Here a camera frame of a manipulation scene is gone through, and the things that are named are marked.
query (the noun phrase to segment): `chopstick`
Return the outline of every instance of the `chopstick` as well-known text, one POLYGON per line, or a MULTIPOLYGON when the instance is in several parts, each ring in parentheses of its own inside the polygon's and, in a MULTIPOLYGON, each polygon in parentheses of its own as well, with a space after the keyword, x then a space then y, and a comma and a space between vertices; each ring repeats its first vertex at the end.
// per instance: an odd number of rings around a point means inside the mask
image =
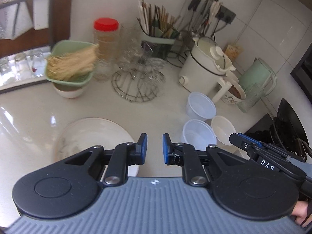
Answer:
POLYGON ((154 5, 154 11, 151 4, 147 4, 142 0, 139 1, 139 18, 138 21, 143 32, 146 35, 156 37, 156 34, 161 38, 170 38, 172 33, 175 31, 174 25, 179 20, 180 15, 175 18, 172 15, 169 15, 169 12, 166 11, 166 8, 162 5, 160 7, 154 5), (158 22, 158 28, 160 33, 156 33, 155 28, 156 23, 158 22))

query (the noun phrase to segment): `ceramic mug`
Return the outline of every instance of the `ceramic mug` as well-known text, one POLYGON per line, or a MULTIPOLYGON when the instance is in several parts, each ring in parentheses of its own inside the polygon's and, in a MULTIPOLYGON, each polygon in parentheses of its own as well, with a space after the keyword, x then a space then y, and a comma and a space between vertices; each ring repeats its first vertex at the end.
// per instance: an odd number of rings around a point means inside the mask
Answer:
POLYGON ((225 82, 230 82, 241 95, 241 99, 239 99, 238 97, 235 97, 230 91, 227 91, 221 98, 223 102, 227 103, 228 105, 236 105, 237 103, 242 102, 243 100, 246 99, 245 91, 235 80, 229 77, 224 77, 223 79, 225 82))

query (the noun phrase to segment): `mint green pitcher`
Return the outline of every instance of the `mint green pitcher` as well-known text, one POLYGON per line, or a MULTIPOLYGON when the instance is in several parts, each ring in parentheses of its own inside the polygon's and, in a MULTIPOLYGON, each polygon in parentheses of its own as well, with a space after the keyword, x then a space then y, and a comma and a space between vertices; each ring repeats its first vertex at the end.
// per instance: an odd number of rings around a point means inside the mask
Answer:
POLYGON ((272 86, 265 91, 264 96, 270 94, 276 86, 277 77, 273 69, 262 59, 255 59, 253 65, 239 78, 239 85, 248 89, 251 85, 256 84, 264 89, 272 81, 272 86))

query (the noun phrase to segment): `human hand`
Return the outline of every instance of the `human hand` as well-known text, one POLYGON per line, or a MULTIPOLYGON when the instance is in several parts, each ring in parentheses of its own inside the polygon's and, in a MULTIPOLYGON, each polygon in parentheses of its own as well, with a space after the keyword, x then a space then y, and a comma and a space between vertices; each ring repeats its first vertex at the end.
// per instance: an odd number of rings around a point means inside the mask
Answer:
MULTIPOLYGON (((297 201, 293 212, 291 213, 292 216, 296 217, 296 224, 302 224, 302 222, 307 217, 308 212, 308 203, 306 201, 297 201)), ((312 215, 308 218, 308 220, 304 223, 303 227, 307 226, 312 221, 312 215)))

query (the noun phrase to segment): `pan handle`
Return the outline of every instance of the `pan handle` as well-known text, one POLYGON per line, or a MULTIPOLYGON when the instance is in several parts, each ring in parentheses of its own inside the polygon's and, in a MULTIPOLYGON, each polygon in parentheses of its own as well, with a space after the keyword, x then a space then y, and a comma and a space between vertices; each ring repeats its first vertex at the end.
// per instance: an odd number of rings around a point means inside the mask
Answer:
POLYGON ((297 156, 301 157, 304 162, 307 161, 305 146, 303 145, 302 141, 299 138, 296 139, 296 153, 297 156))
POLYGON ((298 138, 298 140, 300 140, 305 148, 305 152, 308 153, 308 155, 312 158, 312 149, 310 148, 310 146, 302 139, 298 138))

